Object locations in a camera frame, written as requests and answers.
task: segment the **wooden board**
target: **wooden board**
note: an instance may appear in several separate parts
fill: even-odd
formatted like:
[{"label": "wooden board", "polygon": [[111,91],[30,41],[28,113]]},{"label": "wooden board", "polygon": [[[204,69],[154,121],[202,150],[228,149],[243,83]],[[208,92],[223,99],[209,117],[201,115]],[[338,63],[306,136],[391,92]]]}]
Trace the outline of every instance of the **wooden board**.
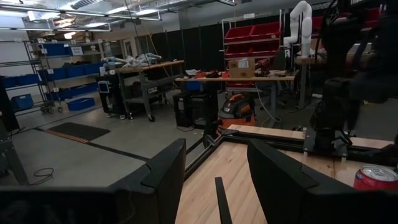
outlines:
[{"label": "wooden board", "polygon": [[[176,223],[220,223],[215,177],[222,177],[234,224],[267,223],[253,186],[247,145],[223,142],[220,147],[185,181]],[[282,151],[325,175],[352,186],[360,162],[341,163],[331,158]]]},{"label": "wooden board", "polygon": [[[274,128],[260,128],[254,126],[243,126],[235,124],[232,124],[228,129],[238,130],[245,133],[266,134],[270,136],[304,139],[304,133],[302,131],[289,131],[289,130],[274,129]],[[353,142],[354,146],[371,147],[375,149],[381,149],[389,144],[394,143],[392,141],[365,139],[365,138],[351,138],[351,141]]]},{"label": "wooden board", "polygon": [[[373,56],[374,54],[363,54],[361,59],[359,60],[360,63],[367,63],[370,58]],[[349,54],[347,55],[347,59],[346,62],[347,63],[351,63],[354,59],[354,55],[353,54]],[[295,63],[297,65],[308,65],[308,64],[315,64],[315,57],[313,58],[299,58],[297,57],[295,59]],[[321,58],[318,56],[318,64],[326,64],[326,58]]]},{"label": "wooden board", "polygon": [[[284,70],[271,70],[271,75],[275,74],[284,74]],[[178,78],[175,81],[180,82],[194,82],[194,81],[201,81],[201,82],[242,82],[242,81],[292,81],[294,80],[294,75],[289,75],[286,77],[252,77],[252,78]]]},{"label": "wooden board", "polygon": [[137,67],[137,68],[117,68],[114,71],[116,73],[131,73],[131,72],[142,72],[142,71],[146,71],[146,70],[150,70],[150,69],[155,69],[155,68],[162,68],[162,67],[166,67],[166,66],[172,66],[172,65],[178,65],[184,63],[183,60],[178,60],[178,61],[174,61],[174,62],[163,62],[163,63],[159,63],[156,65],[149,65],[146,67]]}]

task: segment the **workbench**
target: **workbench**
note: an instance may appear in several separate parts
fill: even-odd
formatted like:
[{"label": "workbench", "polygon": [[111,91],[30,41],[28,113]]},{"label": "workbench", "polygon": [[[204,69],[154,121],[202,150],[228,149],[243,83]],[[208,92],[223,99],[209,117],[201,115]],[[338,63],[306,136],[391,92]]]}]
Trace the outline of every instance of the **workbench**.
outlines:
[{"label": "workbench", "polygon": [[[240,125],[231,125],[229,129],[245,133],[304,139],[303,132],[300,131]],[[351,140],[354,145],[378,149],[392,143],[363,138],[351,138]],[[251,180],[246,151],[246,144],[224,141],[213,152],[210,152],[210,155],[184,183],[176,223],[220,223],[215,177],[223,178],[234,224],[267,223]],[[282,152],[350,186],[353,186],[355,173],[364,165],[363,162],[342,161],[292,151]]]},{"label": "workbench", "polygon": [[[159,63],[156,65],[149,65],[146,67],[114,69],[114,72],[116,74],[118,74],[118,77],[119,77],[120,88],[122,91],[122,98],[123,98],[123,102],[125,104],[126,114],[129,116],[129,119],[132,118],[132,113],[130,112],[128,104],[129,103],[143,103],[144,107],[145,107],[145,111],[148,115],[149,121],[151,121],[151,122],[155,121],[155,117],[152,115],[152,113],[150,111],[150,101],[149,100],[151,98],[158,97],[159,95],[164,96],[170,90],[158,91],[156,93],[148,93],[148,89],[172,83],[175,81],[176,78],[182,78],[183,77],[183,70],[182,70],[183,63],[184,63],[183,60],[178,60],[178,61],[174,61],[174,62],[163,62],[163,63]],[[158,79],[155,81],[149,81],[149,82],[145,79],[145,71],[152,70],[155,68],[171,67],[174,65],[178,65],[180,67],[180,74],[172,75],[172,76],[169,76],[166,78],[161,78],[161,79]],[[131,73],[138,73],[138,78],[141,83],[142,97],[127,98],[127,90],[126,90],[126,84],[124,82],[124,79],[125,79],[124,75],[131,74]]]},{"label": "workbench", "polygon": [[[273,76],[277,73],[283,74],[285,71],[281,70],[271,70],[270,75]],[[270,114],[272,117],[276,117],[276,96],[277,96],[277,82],[279,81],[293,81],[294,75],[286,75],[285,77],[252,77],[252,78],[178,78],[175,81],[180,82],[271,82],[271,111]],[[271,128],[275,124],[273,119],[270,119],[267,127]]]}]

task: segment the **red soda can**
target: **red soda can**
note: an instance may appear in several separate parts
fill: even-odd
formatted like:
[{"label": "red soda can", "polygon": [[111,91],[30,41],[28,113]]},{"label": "red soda can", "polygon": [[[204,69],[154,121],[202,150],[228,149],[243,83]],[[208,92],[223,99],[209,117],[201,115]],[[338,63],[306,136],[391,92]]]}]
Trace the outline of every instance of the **red soda can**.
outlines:
[{"label": "red soda can", "polygon": [[398,174],[393,170],[365,165],[355,174],[354,188],[358,190],[398,190]]}]

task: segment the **floor mat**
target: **floor mat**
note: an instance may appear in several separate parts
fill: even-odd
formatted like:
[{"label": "floor mat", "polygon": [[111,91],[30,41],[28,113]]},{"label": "floor mat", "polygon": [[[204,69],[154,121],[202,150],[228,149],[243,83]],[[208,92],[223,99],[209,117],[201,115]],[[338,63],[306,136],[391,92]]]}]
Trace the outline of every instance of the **floor mat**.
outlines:
[{"label": "floor mat", "polygon": [[49,128],[45,130],[46,133],[54,134],[62,138],[67,138],[70,140],[87,143],[98,137],[103,136],[111,132],[107,129],[91,127],[83,124],[76,124],[72,122],[67,122],[60,124],[58,126]]}]

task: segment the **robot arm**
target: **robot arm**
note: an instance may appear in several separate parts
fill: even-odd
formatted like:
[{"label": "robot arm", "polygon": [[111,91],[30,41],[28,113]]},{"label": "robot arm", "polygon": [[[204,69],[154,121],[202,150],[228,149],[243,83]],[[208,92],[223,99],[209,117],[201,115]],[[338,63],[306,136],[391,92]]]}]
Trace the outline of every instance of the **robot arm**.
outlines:
[{"label": "robot arm", "polygon": [[290,13],[290,37],[284,38],[284,47],[289,48],[291,44],[299,39],[300,15],[304,14],[302,22],[302,55],[310,55],[310,43],[312,34],[312,7],[306,1],[300,1]]}]

